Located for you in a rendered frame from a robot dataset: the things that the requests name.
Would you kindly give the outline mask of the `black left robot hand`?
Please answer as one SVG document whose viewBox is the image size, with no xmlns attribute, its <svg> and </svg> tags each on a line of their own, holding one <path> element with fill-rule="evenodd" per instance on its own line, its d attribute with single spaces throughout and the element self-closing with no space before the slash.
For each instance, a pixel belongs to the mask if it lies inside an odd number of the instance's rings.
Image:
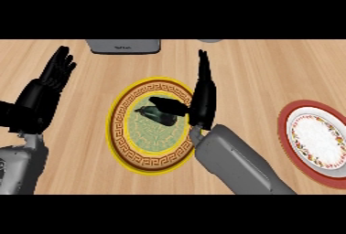
<svg viewBox="0 0 346 234">
<path fill-rule="evenodd" d="M 10 133 L 41 134 L 47 129 L 74 68 L 69 48 L 60 46 L 40 77 L 28 82 L 16 101 L 0 101 L 0 127 L 7 127 Z"/>
</svg>

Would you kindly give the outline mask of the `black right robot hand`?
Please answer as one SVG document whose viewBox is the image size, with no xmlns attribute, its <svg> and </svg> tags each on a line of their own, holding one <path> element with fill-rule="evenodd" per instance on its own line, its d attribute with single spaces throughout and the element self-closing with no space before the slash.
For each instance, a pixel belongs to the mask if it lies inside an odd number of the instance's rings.
<svg viewBox="0 0 346 234">
<path fill-rule="evenodd" d="M 151 97 L 149 101 L 160 112 L 180 117 L 189 115 L 189 125 L 198 125 L 202 130 L 208 131 L 213 127 L 216 112 L 216 85 L 213 83 L 208 55 L 204 50 L 198 51 L 198 58 L 198 79 L 191 105 L 186 106 L 177 100 L 160 97 Z"/>
</svg>

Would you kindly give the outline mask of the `dark eggplant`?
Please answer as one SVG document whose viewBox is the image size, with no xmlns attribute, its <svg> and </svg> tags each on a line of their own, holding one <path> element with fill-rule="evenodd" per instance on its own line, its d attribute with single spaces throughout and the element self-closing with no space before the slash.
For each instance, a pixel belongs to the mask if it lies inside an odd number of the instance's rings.
<svg viewBox="0 0 346 234">
<path fill-rule="evenodd" d="M 176 124 L 177 116 L 161 112 L 155 106 L 142 106 L 134 112 L 164 126 Z"/>
</svg>

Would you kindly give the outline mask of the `yellow brown patterned plate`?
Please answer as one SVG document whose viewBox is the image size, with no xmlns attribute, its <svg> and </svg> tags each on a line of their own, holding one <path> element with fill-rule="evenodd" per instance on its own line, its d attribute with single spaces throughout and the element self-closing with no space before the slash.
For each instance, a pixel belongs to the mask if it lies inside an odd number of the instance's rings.
<svg viewBox="0 0 346 234">
<path fill-rule="evenodd" d="M 146 176 L 179 168 L 195 152 L 188 116 L 179 117 L 173 126 L 164 126 L 134 112 L 142 106 L 154 106 L 149 97 L 188 105 L 192 89 L 171 78 L 151 77 L 136 81 L 114 100 L 105 122 L 109 150 L 118 163 Z"/>
</svg>

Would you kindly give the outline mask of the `red rimmed white floral plate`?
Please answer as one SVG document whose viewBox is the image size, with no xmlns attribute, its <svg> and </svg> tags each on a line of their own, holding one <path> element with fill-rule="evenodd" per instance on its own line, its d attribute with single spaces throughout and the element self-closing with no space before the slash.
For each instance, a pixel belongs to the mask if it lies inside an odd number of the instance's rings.
<svg viewBox="0 0 346 234">
<path fill-rule="evenodd" d="M 316 101 L 293 101 L 276 119 L 276 134 L 285 154 L 324 186 L 346 189 L 346 117 Z"/>
</svg>

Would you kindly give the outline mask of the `grey appliance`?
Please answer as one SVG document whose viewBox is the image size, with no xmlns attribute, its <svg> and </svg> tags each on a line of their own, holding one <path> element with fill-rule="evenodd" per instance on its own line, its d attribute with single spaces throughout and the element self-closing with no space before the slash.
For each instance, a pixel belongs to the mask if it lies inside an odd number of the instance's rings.
<svg viewBox="0 0 346 234">
<path fill-rule="evenodd" d="M 161 50 L 160 39 L 89 39 L 86 42 L 95 54 L 155 54 Z"/>
</svg>

